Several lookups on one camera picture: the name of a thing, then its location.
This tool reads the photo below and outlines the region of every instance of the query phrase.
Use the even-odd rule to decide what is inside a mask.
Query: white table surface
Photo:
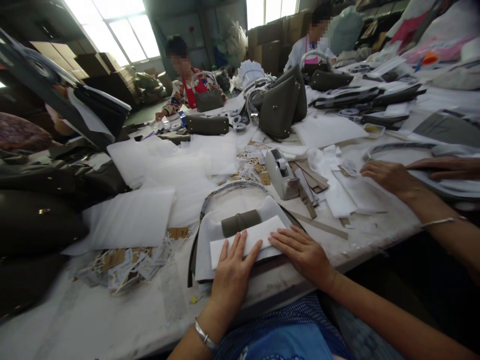
[[[338,145],[343,156],[360,167],[369,147],[397,141],[383,135],[376,140],[362,138]],[[281,201],[273,186],[268,189],[287,210],[309,216],[299,198]],[[226,199],[241,203],[247,210],[255,209],[263,199],[255,191],[246,188],[216,200],[219,220],[244,211],[232,210],[230,202],[231,215],[224,212],[228,211],[222,208]],[[321,243],[332,264],[345,272],[419,231],[417,218],[401,201],[395,198],[387,206],[386,213],[353,214],[349,219],[355,229],[343,228],[326,204],[318,207],[315,220],[348,232],[348,240],[300,223]],[[131,360],[172,348],[208,299],[196,282],[187,288],[192,243],[193,239],[187,240],[171,255],[170,264],[161,268],[150,283],[119,297],[110,297],[103,287],[89,288],[81,281],[73,282],[67,267],[43,303],[0,325],[0,359]],[[312,290],[281,256],[254,268],[237,319],[257,317]],[[201,298],[191,304],[194,296]]]

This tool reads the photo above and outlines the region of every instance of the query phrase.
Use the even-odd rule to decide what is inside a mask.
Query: small container
[[[381,137],[385,133],[385,126],[382,125],[374,125],[370,123],[366,123],[363,125],[363,130],[368,133],[367,138],[369,139],[376,139]]]

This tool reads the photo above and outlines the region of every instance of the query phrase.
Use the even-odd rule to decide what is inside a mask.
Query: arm
[[[230,251],[229,242],[226,240],[223,244],[210,299],[197,318],[201,329],[217,345],[242,306],[249,287],[250,270],[262,246],[262,241],[257,241],[243,260],[246,240],[247,231],[244,230],[241,235],[236,234]],[[191,325],[168,359],[208,360],[211,357],[212,352],[203,344],[195,326]]]
[[[396,195],[415,213],[422,224],[453,218],[454,221],[425,227],[431,236],[455,256],[472,273],[480,275],[480,229],[429,191],[407,169],[397,163],[372,161],[361,170],[363,176],[372,178],[387,191]]]
[[[478,359],[458,342],[340,274],[322,247],[296,226],[268,240],[307,280],[345,306],[407,359]]]
[[[177,81],[174,81],[172,85],[173,91],[171,92],[170,101],[165,104],[161,112],[155,114],[157,122],[161,121],[163,117],[175,115],[185,103],[183,84],[180,85],[177,84]]]

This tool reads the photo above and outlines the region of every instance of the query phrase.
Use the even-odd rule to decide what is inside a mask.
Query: bracelet
[[[454,222],[455,220],[468,221],[468,219],[465,216],[460,216],[458,219],[455,219],[453,217],[447,217],[447,218],[442,219],[442,220],[437,220],[437,221],[431,221],[431,222],[424,223],[424,224],[420,225],[420,227],[423,229],[423,228],[425,228],[427,226],[430,226],[430,225],[451,223],[451,222]]]
[[[198,336],[200,336],[201,341],[206,346],[208,346],[208,348],[211,350],[212,353],[217,351],[219,347],[212,340],[210,340],[209,336],[202,330],[199,323],[197,322],[197,316],[195,316],[195,330],[198,333]]]

